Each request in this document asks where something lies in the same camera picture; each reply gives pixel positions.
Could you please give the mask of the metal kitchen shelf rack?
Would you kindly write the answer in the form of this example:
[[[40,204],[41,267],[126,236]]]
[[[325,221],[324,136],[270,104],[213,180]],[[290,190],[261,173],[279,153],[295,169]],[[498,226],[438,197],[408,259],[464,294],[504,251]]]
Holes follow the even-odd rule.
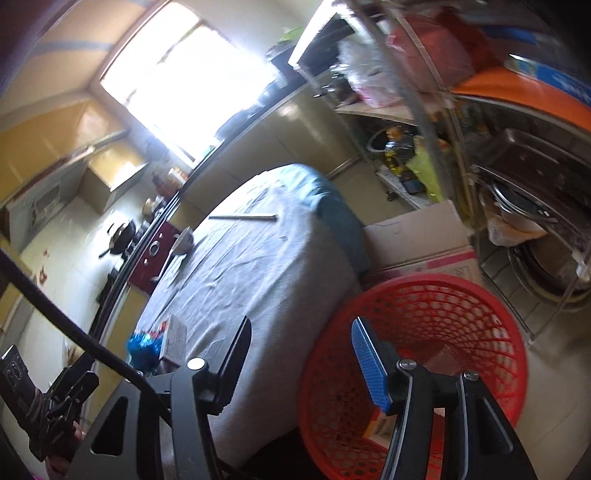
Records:
[[[502,247],[531,303],[529,341],[590,302],[590,132],[526,107],[455,95],[505,67],[590,107],[590,36],[575,1],[324,1],[290,56],[352,37],[370,46],[402,100],[361,113],[422,137],[441,195]]]

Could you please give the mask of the blue plastic bag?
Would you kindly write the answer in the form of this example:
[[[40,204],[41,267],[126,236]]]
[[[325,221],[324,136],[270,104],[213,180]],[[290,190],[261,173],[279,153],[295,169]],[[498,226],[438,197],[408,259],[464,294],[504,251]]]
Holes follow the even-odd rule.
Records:
[[[134,332],[127,341],[129,364],[145,375],[152,374],[159,364],[163,334]]]

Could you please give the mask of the white small carton box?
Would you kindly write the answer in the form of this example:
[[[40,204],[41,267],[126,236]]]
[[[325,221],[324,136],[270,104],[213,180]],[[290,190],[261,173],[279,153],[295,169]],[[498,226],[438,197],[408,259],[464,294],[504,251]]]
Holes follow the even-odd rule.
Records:
[[[162,323],[159,360],[179,367],[185,360],[187,328],[182,320],[169,315]]]

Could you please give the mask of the red plastic mesh basket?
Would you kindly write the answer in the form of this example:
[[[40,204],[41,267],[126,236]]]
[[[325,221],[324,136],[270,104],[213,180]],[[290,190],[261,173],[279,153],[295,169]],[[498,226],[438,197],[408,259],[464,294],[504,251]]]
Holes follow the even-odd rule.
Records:
[[[380,339],[435,373],[479,373],[511,424],[521,416],[528,361],[518,324],[484,287],[444,274],[378,284],[339,309],[315,342],[297,398],[301,438],[329,479],[377,479],[387,449],[367,437],[379,417],[351,326],[363,317]]]

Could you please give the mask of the dark red oven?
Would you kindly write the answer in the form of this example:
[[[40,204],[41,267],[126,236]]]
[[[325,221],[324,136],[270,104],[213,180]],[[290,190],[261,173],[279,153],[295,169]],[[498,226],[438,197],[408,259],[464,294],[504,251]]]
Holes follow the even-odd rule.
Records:
[[[164,222],[143,249],[129,278],[129,283],[146,295],[151,295],[158,283],[170,249],[180,231],[168,222]]]

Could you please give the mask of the cardboard box on floor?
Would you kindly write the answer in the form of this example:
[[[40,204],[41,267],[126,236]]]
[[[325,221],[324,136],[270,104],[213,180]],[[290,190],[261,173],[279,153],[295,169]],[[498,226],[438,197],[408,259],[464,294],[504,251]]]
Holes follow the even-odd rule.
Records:
[[[369,289],[421,273],[441,273],[482,285],[477,255],[454,203],[446,200],[363,228]]]

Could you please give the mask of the black wok pan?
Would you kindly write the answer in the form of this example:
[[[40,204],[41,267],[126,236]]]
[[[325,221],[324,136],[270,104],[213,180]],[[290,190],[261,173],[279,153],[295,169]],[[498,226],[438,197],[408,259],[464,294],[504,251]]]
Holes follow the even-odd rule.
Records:
[[[111,235],[109,240],[109,248],[102,252],[98,258],[103,258],[107,254],[121,255],[129,243],[134,239],[136,234],[136,225],[133,220],[127,223],[122,223],[116,231]]]

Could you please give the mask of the white ceramic bowl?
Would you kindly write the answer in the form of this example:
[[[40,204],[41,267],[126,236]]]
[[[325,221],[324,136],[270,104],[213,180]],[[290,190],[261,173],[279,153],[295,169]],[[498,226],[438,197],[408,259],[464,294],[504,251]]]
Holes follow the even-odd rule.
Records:
[[[186,227],[175,237],[170,253],[172,256],[186,255],[193,249],[193,246],[193,230],[190,227]]]

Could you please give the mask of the grey tablecloth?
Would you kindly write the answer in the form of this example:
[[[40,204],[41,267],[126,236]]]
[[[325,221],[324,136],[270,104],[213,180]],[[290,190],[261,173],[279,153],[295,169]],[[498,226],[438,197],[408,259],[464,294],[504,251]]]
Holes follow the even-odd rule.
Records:
[[[211,420],[218,455],[235,467],[296,426],[305,360],[370,267],[362,222],[311,167],[256,175],[211,213],[238,214],[279,218],[202,221],[193,249],[166,269],[136,324],[148,331],[174,315],[193,358],[213,353],[249,318],[252,343],[235,394]]]

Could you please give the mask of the long wooden stick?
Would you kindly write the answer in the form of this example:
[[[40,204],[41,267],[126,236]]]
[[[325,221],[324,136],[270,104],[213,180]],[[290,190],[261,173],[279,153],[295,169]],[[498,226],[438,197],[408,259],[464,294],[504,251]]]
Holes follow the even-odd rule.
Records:
[[[238,214],[238,215],[209,215],[207,220],[228,220],[228,221],[276,221],[279,218],[276,214]]]

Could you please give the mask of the orange board on shelf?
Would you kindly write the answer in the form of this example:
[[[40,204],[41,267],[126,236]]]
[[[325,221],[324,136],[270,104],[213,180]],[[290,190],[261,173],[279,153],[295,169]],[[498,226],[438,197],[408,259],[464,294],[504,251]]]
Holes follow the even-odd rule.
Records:
[[[452,89],[455,95],[526,107],[590,132],[590,107],[539,80],[494,67],[475,74]]]

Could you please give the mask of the pink white plastic bag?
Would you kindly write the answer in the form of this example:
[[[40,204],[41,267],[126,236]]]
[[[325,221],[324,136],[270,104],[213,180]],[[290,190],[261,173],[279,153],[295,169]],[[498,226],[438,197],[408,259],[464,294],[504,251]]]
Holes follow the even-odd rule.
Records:
[[[352,37],[339,41],[339,72],[370,108],[393,106],[402,100],[372,49]]]

